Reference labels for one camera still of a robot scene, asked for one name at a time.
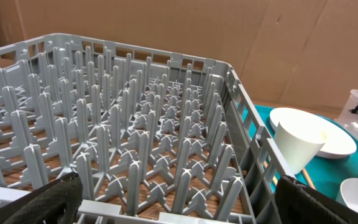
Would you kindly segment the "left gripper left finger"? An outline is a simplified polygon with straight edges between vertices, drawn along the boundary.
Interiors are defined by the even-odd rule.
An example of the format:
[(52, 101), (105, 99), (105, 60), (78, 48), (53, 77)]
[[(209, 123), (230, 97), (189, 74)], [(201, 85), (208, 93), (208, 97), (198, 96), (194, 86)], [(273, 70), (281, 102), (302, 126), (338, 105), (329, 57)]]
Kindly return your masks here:
[(82, 203), (83, 184), (76, 172), (0, 208), (0, 224), (72, 224)]

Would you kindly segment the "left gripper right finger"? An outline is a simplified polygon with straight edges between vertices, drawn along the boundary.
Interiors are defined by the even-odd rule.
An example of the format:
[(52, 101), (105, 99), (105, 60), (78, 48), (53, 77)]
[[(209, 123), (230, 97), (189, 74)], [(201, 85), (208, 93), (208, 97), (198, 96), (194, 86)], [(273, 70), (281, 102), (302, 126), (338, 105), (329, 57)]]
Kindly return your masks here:
[(358, 224), (358, 213), (289, 175), (278, 180), (275, 203), (283, 224)]

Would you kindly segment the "white paper cup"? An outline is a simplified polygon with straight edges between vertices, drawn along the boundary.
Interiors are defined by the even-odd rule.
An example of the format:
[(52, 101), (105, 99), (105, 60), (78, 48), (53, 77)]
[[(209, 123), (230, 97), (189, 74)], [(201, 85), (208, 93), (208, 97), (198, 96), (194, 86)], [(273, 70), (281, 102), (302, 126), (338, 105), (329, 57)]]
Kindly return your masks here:
[(273, 137), (290, 170), (297, 174), (327, 142), (326, 132), (315, 124), (301, 126), (292, 121), (278, 123)]

